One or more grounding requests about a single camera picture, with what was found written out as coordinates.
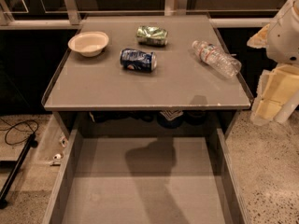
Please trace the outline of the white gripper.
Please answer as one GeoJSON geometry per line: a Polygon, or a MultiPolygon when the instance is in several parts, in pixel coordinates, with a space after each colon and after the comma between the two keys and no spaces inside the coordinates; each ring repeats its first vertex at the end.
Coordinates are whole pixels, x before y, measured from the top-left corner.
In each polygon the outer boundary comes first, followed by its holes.
{"type": "Polygon", "coordinates": [[[267,57],[279,63],[272,71],[263,70],[250,119],[259,126],[284,123],[299,106],[299,0],[287,0],[247,45],[266,47],[267,57]]]}

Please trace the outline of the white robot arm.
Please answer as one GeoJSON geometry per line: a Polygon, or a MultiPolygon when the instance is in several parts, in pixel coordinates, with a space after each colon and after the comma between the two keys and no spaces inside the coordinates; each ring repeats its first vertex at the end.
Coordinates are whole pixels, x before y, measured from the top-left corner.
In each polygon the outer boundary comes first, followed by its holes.
{"type": "Polygon", "coordinates": [[[247,45],[265,48],[267,57],[277,63],[259,78],[250,119],[256,125],[284,123],[299,106],[299,0],[287,0],[247,45]]]}

